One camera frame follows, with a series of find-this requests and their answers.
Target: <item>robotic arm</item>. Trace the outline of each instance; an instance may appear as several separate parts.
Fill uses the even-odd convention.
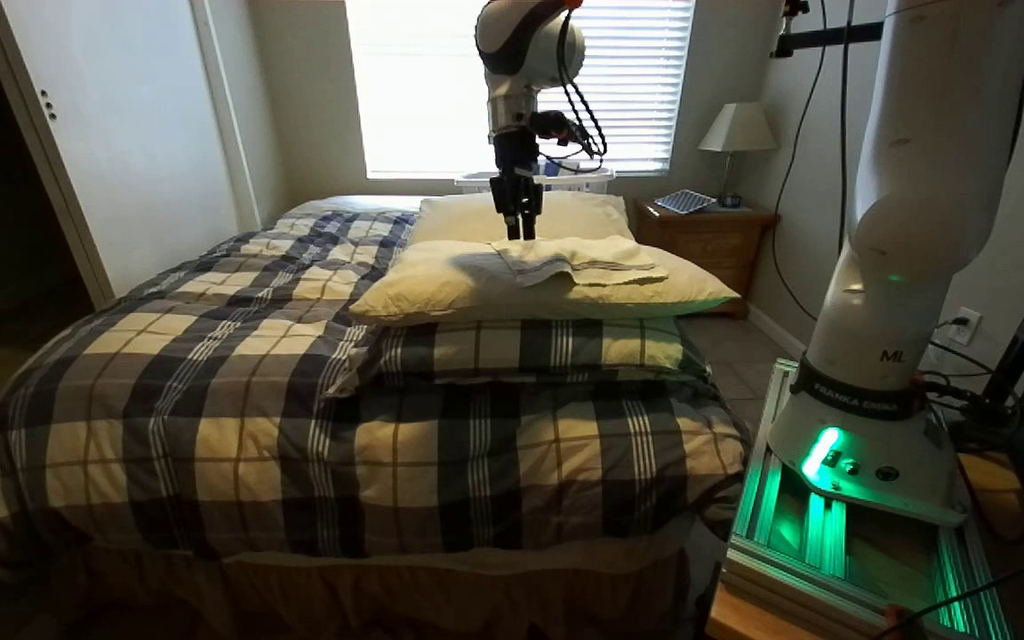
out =
[[[489,81],[492,146],[499,178],[492,178],[495,211],[508,239],[533,239],[545,205],[536,175],[536,134],[581,142],[588,130],[563,113],[536,113],[536,94],[567,84],[584,69],[584,34],[568,12],[584,0],[489,0],[477,19],[477,49]]]
[[[953,525],[918,361],[985,244],[1024,88],[1024,0],[891,0],[855,230],[769,447],[815,489]]]

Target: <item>wooden nightstand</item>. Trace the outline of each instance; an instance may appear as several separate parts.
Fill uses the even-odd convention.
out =
[[[662,212],[654,201],[635,201],[631,224],[645,244],[668,250],[740,290],[727,312],[746,316],[753,290],[758,252],[779,216],[763,205],[708,211],[708,212]]]

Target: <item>white pillow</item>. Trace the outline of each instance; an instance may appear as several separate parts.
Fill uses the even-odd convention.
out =
[[[639,284],[575,284],[552,277],[524,287],[489,242],[417,242],[392,270],[353,302],[353,316],[380,328],[438,320],[645,320],[691,316],[740,300],[716,273],[639,244],[639,257],[665,270]]]
[[[536,239],[635,239],[626,198],[600,191],[545,191]],[[408,242],[499,242],[508,239],[492,191],[431,194],[421,201]]]

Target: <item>window blinds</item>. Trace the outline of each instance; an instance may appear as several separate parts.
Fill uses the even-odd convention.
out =
[[[489,84],[472,46],[482,0],[348,0],[371,178],[492,171]],[[610,134],[610,171],[659,175],[671,161],[695,0],[588,0],[581,88]],[[567,111],[559,88],[541,111]]]

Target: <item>bed sheet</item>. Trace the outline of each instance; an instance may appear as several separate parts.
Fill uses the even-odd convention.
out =
[[[83,545],[368,557],[733,512],[745,429],[708,377],[364,384],[380,329],[348,302],[413,211],[307,201],[55,339],[0,399],[0,577]]]

